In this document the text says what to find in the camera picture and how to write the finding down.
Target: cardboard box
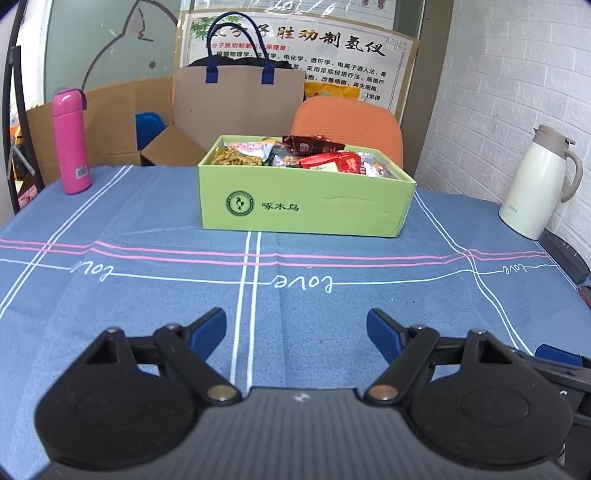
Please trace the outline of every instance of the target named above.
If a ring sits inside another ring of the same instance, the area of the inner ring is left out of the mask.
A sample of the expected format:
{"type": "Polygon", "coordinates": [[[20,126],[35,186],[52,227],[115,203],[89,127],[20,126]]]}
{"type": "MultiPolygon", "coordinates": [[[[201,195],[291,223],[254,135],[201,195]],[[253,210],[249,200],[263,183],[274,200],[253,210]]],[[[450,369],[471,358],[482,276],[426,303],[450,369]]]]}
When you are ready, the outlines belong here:
{"type": "MultiPolygon", "coordinates": [[[[144,157],[156,165],[194,167],[206,151],[172,125],[172,85],[172,78],[167,77],[85,92],[84,123],[90,166],[140,165],[144,157]],[[140,152],[135,115],[143,112],[156,112],[168,126],[140,152]]],[[[50,184],[60,178],[51,102],[29,110],[27,118],[41,175],[50,184]]]]}
{"type": "Polygon", "coordinates": [[[224,141],[261,137],[224,135],[199,163],[203,228],[395,237],[406,220],[417,183],[378,150],[397,179],[302,168],[211,165],[224,141]]]}

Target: pink stripe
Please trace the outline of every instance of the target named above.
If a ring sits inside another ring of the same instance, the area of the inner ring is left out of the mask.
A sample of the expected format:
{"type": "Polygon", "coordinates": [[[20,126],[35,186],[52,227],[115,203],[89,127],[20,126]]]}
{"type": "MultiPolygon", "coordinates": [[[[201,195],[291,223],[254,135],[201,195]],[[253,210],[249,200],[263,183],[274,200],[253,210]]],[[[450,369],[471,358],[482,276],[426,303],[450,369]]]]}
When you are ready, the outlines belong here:
{"type": "MultiPolygon", "coordinates": [[[[4,240],[0,238],[0,242],[5,244],[18,244],[18,245],[39,245],[39,246],[46,246],[47,243],[43,242],[26,242],[22,240],[4,240]]],[[[73,249],[86,249],[84,253],[87,253],[90,247],[93,245],[100,245],[106,248],[112,248],[115,250],[123,250],[129,252],[146,252],[146,253],[159,253],[159,254],[177,254],[177,255],[205,255],[205,256],[214,256],[214,257],[244,257],[244,253],[227,253],[227,252],[207,252],[207,251],[191,251],[191,250],[170,250],[170,249],[159,249],[159,248],[143,248],[143,247],[118,247],[117,245],[107,244],[101,241],[95,241],[88,245],[73,245],[73,244],[52,244],[53,247],[58,248],[73,248],[73,249]]],[[[501,252],[501,253],[490,253],[490,252],[481,252],[475,248],[468,249],[467,252],[477,252],[481,255],[493,255],[493,256],[502,256],[502,255],[524,255],[524,254],[544,254],[545,257],[547,255],[543,252],[536,251],[536,250],[529,250],[525,252],[501,252]]],[[[456,257],[457,255],[462,254],[449,254],[449,255],[413,255],[408,257],[346,257],[340,255],[307,255],[307,254],[280,254],[280,253],[270,253],[270,254],[259,254],[259,258],[308,258],[308,259],[320,259],[320,260],[352,260],[352,261],[395,261],[395,260],[443,260],[449,257],[456,257]]],[[[248,254],[249,257],[257,257],[256,254],[248,254]]],[[[483,258],[479,258],[476,256],[470,255],[472,258],[477,258],[479,260],[484,260],[483,258]]]]}
{"type": "MultiPolygon", "coordinates": [[[[27,251],[34,251],[38,252],[39,250],[32,247],[8,247],[0,245],[0,248],[5,249],[15,249],[15,250],[27,250],[27,251]]],[[[283,267],[302,267],[302,268],[397,268],[397,267],[420,267],[424,265],[447,265],[451,262],[455,262],[457,260],[461,260],[464,257],[471,257],[476,258],[477,260],[481,261],[507,261],[507,260],[517,260],[519,258],[532,258],[532,257],[543,257],[547,258],[548,255],[542,254],[538,252],[536,255],[518,255],[514,257],[502,257],[502,258],[481,258],[475,255],[461,255],[456,258],[452,258],[447,261],[443,262],[420,262],[420,263],[410,263],[410,264],[303,264],[303,263],[287,263],[287,262],[280,262],[280,261],[273,261],[273,262],[227,262],[227,261],[219,261],[219,260],[197,260],[193,258],[166,258],[166,257],[147,257],[143,255],[119,255],[110,252],[105,252],[103,250],[99,250],[97,248],[91,247],[83,251],[79,252],[69,252],[66,250],[57,250],[52,249],[49,250],[48,253],[56,253],[56,254],[66,254],[66,255],[85,255],[89,252],[94,252],[99,255],[104,255],[106,257],[112,258],[121,258],[123,260],[149,260],[149,261],[157,261],[157,262],[172,262],[172,263],[185,263],[185,264],[206,264],[206,265],[231,265],[231,266],[239,266],[242,267],[244,265],[259,265],[260,267],[270,267],[273,265],[280,265],[283,267]]]]}

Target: blue tablecloth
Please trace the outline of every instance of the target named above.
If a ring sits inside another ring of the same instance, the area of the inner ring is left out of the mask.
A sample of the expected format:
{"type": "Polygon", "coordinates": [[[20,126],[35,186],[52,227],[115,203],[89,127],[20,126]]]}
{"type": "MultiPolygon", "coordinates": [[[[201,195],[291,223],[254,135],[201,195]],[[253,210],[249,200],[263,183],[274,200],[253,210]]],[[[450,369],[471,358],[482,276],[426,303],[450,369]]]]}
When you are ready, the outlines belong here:
{"type": "Polygon", "coordinates": [[[367,387],[386,367],[369,309],[443,335],[490,330],[534,352],[591,355],[591,312],[537,242],[498,205],[417,189],[398,238],[204,231],[192,168],[101,167],[60,182],[0,233],[0,463],[17,480],[47,461],[37,401],[110,325],[149,335],[225,309],[209,359],[251,385],[367,387]]]}

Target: white thermos jug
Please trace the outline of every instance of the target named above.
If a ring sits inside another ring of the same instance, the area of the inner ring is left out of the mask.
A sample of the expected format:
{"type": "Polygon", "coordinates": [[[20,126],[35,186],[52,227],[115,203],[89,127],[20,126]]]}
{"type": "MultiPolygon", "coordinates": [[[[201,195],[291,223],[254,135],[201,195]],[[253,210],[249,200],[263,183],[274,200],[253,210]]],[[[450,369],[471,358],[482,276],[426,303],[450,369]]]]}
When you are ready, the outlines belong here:
{"type": "Polygon", "coordinates": [[[535,137],[525,151],[499,216],[521,235],[538,240],[558,200],[568,202],[583,178],[580,158],[569,150],[574,141],[547,125],[534,128],[535,137]],[[577,168],[570,187],[562,193],[566,175],[566,159],[577,168]]]}

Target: paper bag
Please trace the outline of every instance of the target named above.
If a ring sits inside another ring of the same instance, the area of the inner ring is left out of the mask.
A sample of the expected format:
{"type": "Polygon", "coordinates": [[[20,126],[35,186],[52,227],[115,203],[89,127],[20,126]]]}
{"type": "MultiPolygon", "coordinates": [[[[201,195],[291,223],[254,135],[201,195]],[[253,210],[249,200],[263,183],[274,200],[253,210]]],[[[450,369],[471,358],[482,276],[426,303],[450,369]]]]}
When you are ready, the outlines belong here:
{"type": "MultiPolygon", "coordinates": [[[[228,12],[222,17],[234,13],[228,12]]],[[[211,51],[211,38],[218,29],[231,26],[241,30],[254,45],[241,25],[216,24],[222,17],[214,21],[207,35],[207,65],[183,67],[176,72],[175,126],[205,150],[225,134],[288,135],[295,112],[303,101],[305,72],[275,68],[256,26],[260,50],[264,55],[260,59],[261,66],[218,66],[211,51]]]]}

